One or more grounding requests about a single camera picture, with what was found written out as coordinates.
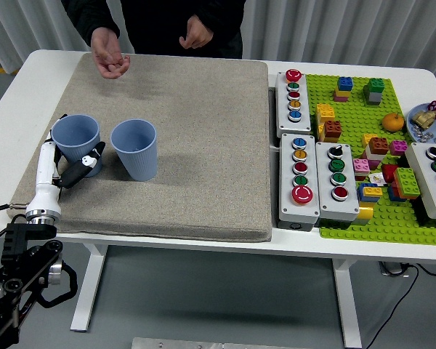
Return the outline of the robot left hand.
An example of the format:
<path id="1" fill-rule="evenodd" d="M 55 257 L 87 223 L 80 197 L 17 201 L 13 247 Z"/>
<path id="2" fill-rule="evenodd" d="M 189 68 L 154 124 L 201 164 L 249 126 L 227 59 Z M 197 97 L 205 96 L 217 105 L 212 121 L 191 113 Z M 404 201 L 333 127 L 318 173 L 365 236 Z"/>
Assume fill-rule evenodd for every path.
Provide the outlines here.
<path id="1" fill-rule="evenodd" d="M 41 146 L 36 195 L 27 205 L 27 220 L 58 221 L 60 190 L 97 175 L 102 169 L 104 148 L 100 125 L 93 117 L 65 114 L 59 118 Z"/>

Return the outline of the person's left hand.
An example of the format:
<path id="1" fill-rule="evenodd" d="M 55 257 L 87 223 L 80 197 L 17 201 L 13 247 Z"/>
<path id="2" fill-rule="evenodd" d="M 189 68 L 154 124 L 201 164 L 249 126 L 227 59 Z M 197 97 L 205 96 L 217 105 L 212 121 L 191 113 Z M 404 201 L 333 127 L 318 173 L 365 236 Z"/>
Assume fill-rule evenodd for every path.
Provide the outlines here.
<path id="1" fill-rule="evenodd" d="M 184 49 L 198 49 L 207 45 L 213 38 L 214 32 L 206 27 L 197 15 L 187 21 L 186 36 L 179 38 L 179 43 Z"/>

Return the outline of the person's right hand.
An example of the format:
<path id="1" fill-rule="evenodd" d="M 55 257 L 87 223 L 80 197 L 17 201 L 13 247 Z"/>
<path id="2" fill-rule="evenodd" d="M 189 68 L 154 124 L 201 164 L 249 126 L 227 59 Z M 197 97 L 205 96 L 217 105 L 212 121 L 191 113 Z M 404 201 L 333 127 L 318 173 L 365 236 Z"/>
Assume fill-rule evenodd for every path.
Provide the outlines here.
<path id="1" fill-rule="evenodd" d="M 130 56 L 121 54 L 118 37 L 109 28 L 97 28 L 91 37 L 92 58 L 104 79 L 118 79 L 130 66 Z"/>

